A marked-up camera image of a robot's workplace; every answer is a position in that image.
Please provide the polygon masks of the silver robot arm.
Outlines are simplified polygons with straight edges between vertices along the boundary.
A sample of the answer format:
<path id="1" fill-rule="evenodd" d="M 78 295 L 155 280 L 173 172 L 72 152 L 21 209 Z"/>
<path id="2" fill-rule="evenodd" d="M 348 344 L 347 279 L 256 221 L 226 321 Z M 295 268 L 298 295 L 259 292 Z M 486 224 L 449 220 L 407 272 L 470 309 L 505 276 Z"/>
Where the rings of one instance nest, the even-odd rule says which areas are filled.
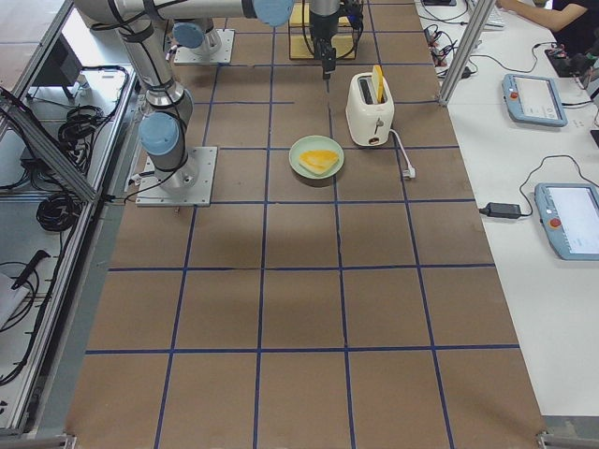
<path id="1" fill-rule="evenodd" d="M 186 128 L 193 100 L 173 77 L 157 21 L 196 25 L 213 18 L 258 19 L 270 27 L 286 23 L 291 1 L 79 1 L 78 10 L 97 31 L 116 30 L 145 89 L 147 109 L 139 124 L 139 142 L 153 163 L 156 185 L 139 189 L 145 205 L 207 205 L 211 199 L 216 149 L 190 149 Z"/>
<path id="2" fill-rule="evenodd" d="M 222 47 L 212 18 L 176 21 L 172 34 L 179 46 L 198 55 L 212 55 Z"/>

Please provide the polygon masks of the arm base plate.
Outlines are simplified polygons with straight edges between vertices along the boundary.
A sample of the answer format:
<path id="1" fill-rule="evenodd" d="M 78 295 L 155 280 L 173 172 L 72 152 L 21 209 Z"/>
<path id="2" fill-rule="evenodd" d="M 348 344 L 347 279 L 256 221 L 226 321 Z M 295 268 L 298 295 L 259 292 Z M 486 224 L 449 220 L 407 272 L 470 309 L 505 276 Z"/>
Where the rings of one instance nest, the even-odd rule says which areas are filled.
<path id="1" fill-rule="evenodd" d="M 175 65 L 226 65 L 231 62 L 235 31 L 212 29 L 204 33 L 200 28 L 187 27 L 174 31 L 178 48 Z"/>
<path id="2" fill-rule="evenodd" d="M 188 148 L 186 164 L 174 174 L 156 170 L 151 157 L 147 156 L 144 169 L 153 171 L 153 175 L 141 179 L 136 205 L 209 207 L 217 153 L 217 147 Z"/>

